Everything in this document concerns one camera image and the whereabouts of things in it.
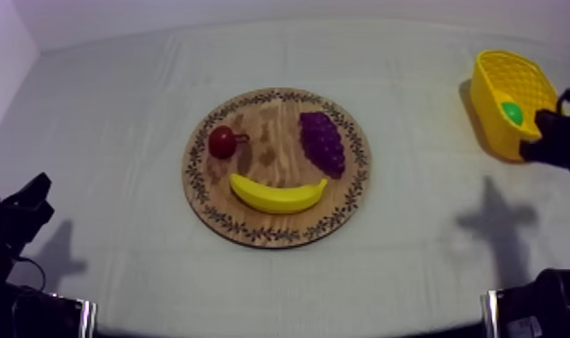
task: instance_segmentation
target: yellow banana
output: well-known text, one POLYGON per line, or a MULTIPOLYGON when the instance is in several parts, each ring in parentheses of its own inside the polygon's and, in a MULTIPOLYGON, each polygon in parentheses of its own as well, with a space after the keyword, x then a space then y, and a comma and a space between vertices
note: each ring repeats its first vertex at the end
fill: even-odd
POLYGON ((230 174, 230 187, 250 207, 271 214, 292 214, 308 209, 321 199, 327 180, 297 188, 272 188, 236 173, 230 174))

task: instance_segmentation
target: yellow basket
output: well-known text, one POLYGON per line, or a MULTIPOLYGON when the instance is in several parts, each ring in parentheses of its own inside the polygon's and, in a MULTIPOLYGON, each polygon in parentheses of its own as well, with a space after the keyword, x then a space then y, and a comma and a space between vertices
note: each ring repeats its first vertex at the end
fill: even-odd
POLYGON ((505 50, 484 50, 478 54, 470 95, 489 146, 498 156, 512 161, 523 161, 521 140, 541 138, 535 111, 556 110, 556 91, 539 66, 505 50), (505 114, 503 102, 520 106, 521 125, 505 114))

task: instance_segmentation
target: decorative leaf border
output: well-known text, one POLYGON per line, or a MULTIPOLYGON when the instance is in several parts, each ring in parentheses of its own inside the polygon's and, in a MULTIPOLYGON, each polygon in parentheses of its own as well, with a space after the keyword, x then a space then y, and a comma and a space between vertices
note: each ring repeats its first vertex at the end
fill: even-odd
POLYGON ((316 94, 300 93, 296 89, 274 89, 266 93, 264 90, 260 93, 244 97, 234 102, 227 102, 211 112, 203 121, 197 134, 194 136, 194 143, 189 150, 189 161, 184 170, 187 183, 194 190, 193 199, 204 206, 201 214, 206 215, 208 220, 217 223, 227 233, 236 235, 243 234, 251 243, 258 240, 281 241, 285 240, 290 244, 294 241, 305 238, 308 242, 320 238, 326 233, 340 227, 343 222, 358 208, 357 201, 363 194, 363 183, 369 179, 369 155, 364 149, 362 137, 356 131, 354 121, 347 120, 346 114, 342 113, 338 106, 332 102, 323 102, 323 99, 316 94), (319 104, 325 112, 331 117, 332 121, 338 127, 346 130, 345 137, 350 141, 350 150, 354 154, 354 163, 359 167, 353 176, 352 183, 348 191, 344 194, 344 205, 335 207, 330 216, 319 219, 312 227, 308 227, 306 231, 300 234, 299 230, 274 230, 272 228, 260 227, 258 229, 250 229, 245 222, 236 222, 232 216, 225 212, 220 212, 216 207, 206 205, 209 201, 209 191, 205 185, 205 178, 200 171, 201 157, 206 150, 206 141, 209 131, 213 129, 217 122, 222 121, 229 114, 237 111, 241 107, 252 104, 267 103, 275 99, 284 102, 310 102, 319 104))

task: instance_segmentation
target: wooden plate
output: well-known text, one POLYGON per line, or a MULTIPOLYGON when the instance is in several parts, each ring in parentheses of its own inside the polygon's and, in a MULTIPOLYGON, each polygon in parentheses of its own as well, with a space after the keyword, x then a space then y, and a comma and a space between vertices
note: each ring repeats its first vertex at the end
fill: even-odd
POLYGON ((267 88, 230 99, 201 121, 184 153, 183 188, 197 216, 219 235, 241 245, 287 248, 323 238, 352 216, 367 191, 370 162, 367 138, 342 107, 311 92, 267 88), (298 125, 304 111, 324 111, 338 126, 346 157, 342 178, 329 179, 321 200, 298 214, 249 208, 230 190, 230 173, 281 188, 328 178, 304 156, 298 125), (210 132, 220 125, 250 137, 228 160, 214 158, 207 147, 210 132))

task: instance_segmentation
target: table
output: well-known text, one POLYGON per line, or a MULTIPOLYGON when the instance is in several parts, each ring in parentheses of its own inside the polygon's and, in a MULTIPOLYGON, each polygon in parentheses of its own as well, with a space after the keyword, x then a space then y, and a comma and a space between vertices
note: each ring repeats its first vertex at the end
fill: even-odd
MULTIPOLYGON (((570 268, 570 174, 498 162, 469 122, 474 56, 494 48, 570 85, 570 51, 402 21, 256 22, 46 53, 0 127, 0 195, 48 173, 57 212, 25 253, 48 290, 98 302, 105 327, 371 337, 477 320, 484 291, 570 268), (180 180, 203 116, 268 86, 338 102, 373 154, 351 221, 288 251, 216 236, 180 180)), ((26 266, 11 280, 39 281, 26 266)))

